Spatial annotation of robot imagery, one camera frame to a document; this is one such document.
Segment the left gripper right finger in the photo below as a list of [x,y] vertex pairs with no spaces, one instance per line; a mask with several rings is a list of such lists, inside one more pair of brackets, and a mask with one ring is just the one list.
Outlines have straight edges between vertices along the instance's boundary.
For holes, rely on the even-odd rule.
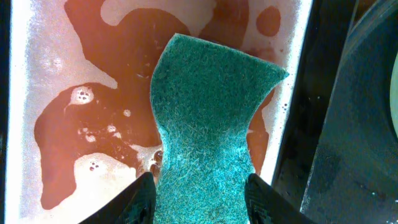
[[257,174],[248,176],[244,199],[250,224],[315,224]]

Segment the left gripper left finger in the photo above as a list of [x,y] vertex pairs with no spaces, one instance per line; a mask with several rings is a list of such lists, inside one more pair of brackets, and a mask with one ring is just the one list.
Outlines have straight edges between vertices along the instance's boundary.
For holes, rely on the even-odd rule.
[[155,198],[154,176],[145,172],[80,224],[153,224]]

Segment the green scrub sponge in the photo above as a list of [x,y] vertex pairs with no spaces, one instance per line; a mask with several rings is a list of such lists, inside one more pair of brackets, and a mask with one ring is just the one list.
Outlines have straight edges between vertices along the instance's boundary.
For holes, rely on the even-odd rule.
[[156,223],[247,223],[244,185],[255,169],[249,124],[287,72],[183,34],[155,67],[150,102],[162,146]]

